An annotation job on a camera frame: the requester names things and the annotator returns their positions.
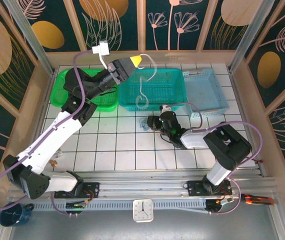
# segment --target clock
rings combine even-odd
[[[154,219],[153,201],[150,199],[138,199],[133,201],[132,215],[137,223],[148,223]]]

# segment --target white tile floor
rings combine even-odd
[[[72,66],[60,66],[59,72]],[[81,66],[99,68],[101,66]],[[205,117],[202,128],[212,127],[222,121],[240,121],[242,117],[235,94],[224,64],[159,64],[158,67],[180,68],[183,71],[213,68],[229,103],[225,115]],[[49,105],[44,128],[46,129],[57,116],[60,108]],[[141,120],[159,112],[130,112],[118,106],[113,112],[95,112],[93,117],[80,131],[72,135],[61,147],[63,156],[57,159],[54,171],[72,170],[77,172],[110,170],[153,170],[153,169],[206,169],[216,160],[209,149],[176,149],[163,141],[158,132],[144,131]],[[179,123],[184,128],[198,126],[199,119],[190,120],[186,108],[177,111]],[[233,127],[247,138],[242,125]],[[248,162],[245,167],[255,167]],[[47,171],[53,171],[50,165]]]

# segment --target grid line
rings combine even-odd
[[[97,146],[98,146],[98,137],[99,137],[99,123],[100,123],[101,118],[98,118],[98,127],[97,127],[97,139],[96,139],[96,151],[94,154],[94,162],[93,162],[93,170],[95,171],[95,167],[96,167],[96,157],[97,157]]]
[[[137,127],[136,127],[136,124],[137,123],[137,119],[136,119],[136,112],[134,112],[134,169],[136,170],[136,144],[137,144],[137,141],[136,141],[136,135],[137,135]]]
[[[116,119],[116,140],[115,140],[115,151],[114,151],[114,170],[116,170],[116,154],[117,154],[117,132],[118,132],[118,108],[119,106],[117,106],[117,119]]]

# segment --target light blue basket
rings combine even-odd
[[[194,104],[203,117],[223,115],[229,108],[223,89],[211,68],[200,74],[183,73],[187,89],[187,99]],[[192,106],[186,105],[190,119],[199,118],[199,113]]]
[[[159,111],[162,104],[178,104],[187,101],[185,81],[180,69],[165,68],[157,69],[137,69],[131,77],[119,86],[119,104],[128,111]],[[146,109],[136,106],[136,98],[140,96],[140,77],[142,79],[142,93],[148,98],[149,105]],[[145,98],[139,101],[139,106],[146,104]],[[175,111],[180,106],[172,107]]]

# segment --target purple cable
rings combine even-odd
[[[54,193],[55,192],[51,192],[50,193],[50,200],[51,200],[51,204],[52,204],[52,206],[53,206],[53,209],[55,209],[58,213],[60,213],[60,214],[62,214],[62,215],[65,215],[65,216],[73,216],[73,215],[76,215],[76,214],[68,214],[67,212],[63,212],[63,211],[60,211],[57,207],[56,207],[56,205],[55,205],[55,203],[54,203]]]
[[[232,182],[236,185],[236,187],[238,188],[239,198],[238,198],[237,204],[236,204],[232,209],[230,209],[230,210],[228,210],[228,211],[215,213],[216,215],[229,214],[229,213],[231,213],[232,211],[234,211],[234,210],[239,206],[239,204],[241,203],[241,200],[242,200],[242,199],[241,199],[241,196],[242,196],[242,194],[241,194],[241,188],[239,187],[238,183],[237,183],[235,180],[233,180],[233,179],[231,179],[231,178],[230,178],[229,180],[232,181]]]
[[[85,96],[85,90],[83,87],[83,83],[81,80],[81,77],[79,75],[79,72],[77,70],[77,65],[76,65],[76,60],[79,56],[84,55],[84,54],[88,54],[88,53],[92,53],[92,50],[87,50],[87,51],[83,51],[80,52],[78,54],[76,54],[73,57],[73,69],[75,71],[79,86],[80,86],[80,91],[81,91],[81,103],[80,106],[77,108],[77,110],[75,112],[73,112],[71,115],[69,115],[68,117],[66,117],[65,119],[63,119],[62,121],[58,122],[54,127],[57,128],[60,125],[62,125],[63,123],[65,123],[66,121],[68,121],[69,119],[73,118],[84,106],[85,104],[85,100],[86,100],[86,96]],[[2,172],[0,174],[0,178],[2,178],[3,176],[5,176],[7,173],[9,173],[11,170],[13,170],[14,168],[16,168],[17,166],[19,166],[23,161],[25,161],[32,153],[34,153],[34,151],[45,141],[46,138],[48,138],[48,136],[54,131],[55,129],[52,128],[50,129],[44,136],[43,138],[30,150],[30,152],[28,152],[28,155],[24,156],[22,159],[20,159],[18,162],[16,162],[14,165],[12,165],[11,167],[9,167],[7,170],[5,170],[4,172]],[[15,206],[16,204],[20,203],[22,200],[26,199],[27,196],[23,196],[22,198],[20,198],[19,200],[15,201],[13,204],[10,204],[8,206],[4,206],[4,207],[0,207],[0,211],[2,210],[7,210],[12,208],[13,206]]]

